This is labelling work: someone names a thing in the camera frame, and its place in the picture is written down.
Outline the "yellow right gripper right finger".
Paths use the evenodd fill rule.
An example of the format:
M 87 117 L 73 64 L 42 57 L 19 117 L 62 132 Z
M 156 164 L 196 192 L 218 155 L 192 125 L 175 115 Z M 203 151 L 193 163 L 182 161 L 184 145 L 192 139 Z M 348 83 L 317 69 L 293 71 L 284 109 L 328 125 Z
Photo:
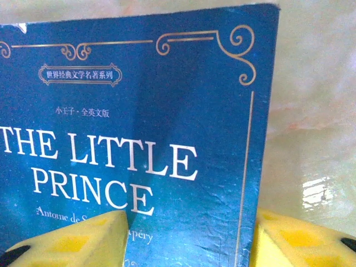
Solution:
M 355 237 L 259 208 L 254 265 L 355 266 Z

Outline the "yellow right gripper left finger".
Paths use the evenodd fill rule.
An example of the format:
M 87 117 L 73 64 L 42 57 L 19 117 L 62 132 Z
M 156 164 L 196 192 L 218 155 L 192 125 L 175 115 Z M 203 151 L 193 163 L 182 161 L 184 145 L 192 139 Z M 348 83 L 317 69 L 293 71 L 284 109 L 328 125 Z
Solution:
M 1 266 L 122 266 L 128 238 L 124 211 L 111 211 L 21 241 Z

